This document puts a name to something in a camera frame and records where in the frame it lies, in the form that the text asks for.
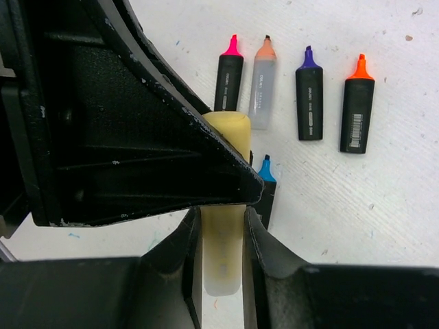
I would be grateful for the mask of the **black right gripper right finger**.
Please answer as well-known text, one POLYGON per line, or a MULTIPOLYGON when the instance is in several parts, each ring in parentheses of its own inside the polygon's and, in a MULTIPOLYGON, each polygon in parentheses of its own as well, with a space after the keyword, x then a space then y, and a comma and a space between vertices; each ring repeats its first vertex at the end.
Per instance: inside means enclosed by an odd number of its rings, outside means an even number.
POLYGON ((307 262, 268 232, 256 210, 244 213, 242 289, 245 328, 321 328, 307 262))

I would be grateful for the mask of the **black pink highlighter pen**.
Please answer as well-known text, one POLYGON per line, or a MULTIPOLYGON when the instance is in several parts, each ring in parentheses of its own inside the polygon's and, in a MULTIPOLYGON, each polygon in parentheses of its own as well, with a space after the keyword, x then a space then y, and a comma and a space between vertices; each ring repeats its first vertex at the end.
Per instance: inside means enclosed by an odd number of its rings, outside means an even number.
POLYGON ((228 49, 219 56, 214 111, 237 110, 243 66, 244 57, 238 50, 237 35, 233 34, 228 49))

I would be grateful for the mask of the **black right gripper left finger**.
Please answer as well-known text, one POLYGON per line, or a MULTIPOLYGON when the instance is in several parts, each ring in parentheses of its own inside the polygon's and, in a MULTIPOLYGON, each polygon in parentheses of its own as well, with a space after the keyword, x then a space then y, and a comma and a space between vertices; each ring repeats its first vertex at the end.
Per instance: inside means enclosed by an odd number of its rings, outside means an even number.
POLYGON ((201 216, 196 207, 141 257, 139 328, 202 327, 202 255, 201 216))

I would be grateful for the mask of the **purple black highlighter pen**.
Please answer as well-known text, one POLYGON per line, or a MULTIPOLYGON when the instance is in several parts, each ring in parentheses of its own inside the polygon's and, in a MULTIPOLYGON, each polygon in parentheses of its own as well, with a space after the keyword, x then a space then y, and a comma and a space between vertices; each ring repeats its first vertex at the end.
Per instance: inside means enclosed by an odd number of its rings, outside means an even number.
POLYGON ((323 139, 323 68, 313 59, 311 45, 305 49, 303 64, 296 69, 296 113, 298 139, 323 139))

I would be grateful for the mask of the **blue highlighter pen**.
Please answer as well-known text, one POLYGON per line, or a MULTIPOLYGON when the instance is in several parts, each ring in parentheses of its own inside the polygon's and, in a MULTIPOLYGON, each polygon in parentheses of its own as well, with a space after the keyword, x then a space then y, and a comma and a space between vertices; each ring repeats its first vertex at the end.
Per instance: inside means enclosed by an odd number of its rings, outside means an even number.
POLYGON ((267 230, 270 224, 270 217, 274 204, 277 181, 270 171, 271 160, 268 154, 265 155, 258 175, 264 182, 264 189, 261 199, 254 205, 257 214, 260 216, 261 223, 267 230))

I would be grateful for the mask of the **orange black highlighter pen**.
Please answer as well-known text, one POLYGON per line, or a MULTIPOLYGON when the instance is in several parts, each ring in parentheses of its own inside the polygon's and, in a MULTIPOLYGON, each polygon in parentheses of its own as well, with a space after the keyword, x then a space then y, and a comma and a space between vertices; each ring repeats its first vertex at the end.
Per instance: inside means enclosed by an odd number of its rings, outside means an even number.
POLYGON ((365 154, 370 129, 375 80, 366 70, 366 57, 359 55, 355 72, 345 80, 340 152, 365 154))

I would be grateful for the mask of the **yellow pastel highlighter pen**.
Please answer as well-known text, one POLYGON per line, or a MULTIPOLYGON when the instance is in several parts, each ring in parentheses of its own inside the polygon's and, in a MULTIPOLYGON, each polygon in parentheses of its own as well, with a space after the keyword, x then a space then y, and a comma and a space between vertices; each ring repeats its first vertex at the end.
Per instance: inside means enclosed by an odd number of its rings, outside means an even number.
MULTIPOLYGON (((235 111, 218 111, 204 118, 250 161, 250 119, 235 111)), ((244 213, 246 206, 204 206, 200 209, 203 276, 206 292, 215 297, 235 294, 241 286, 244 213)))

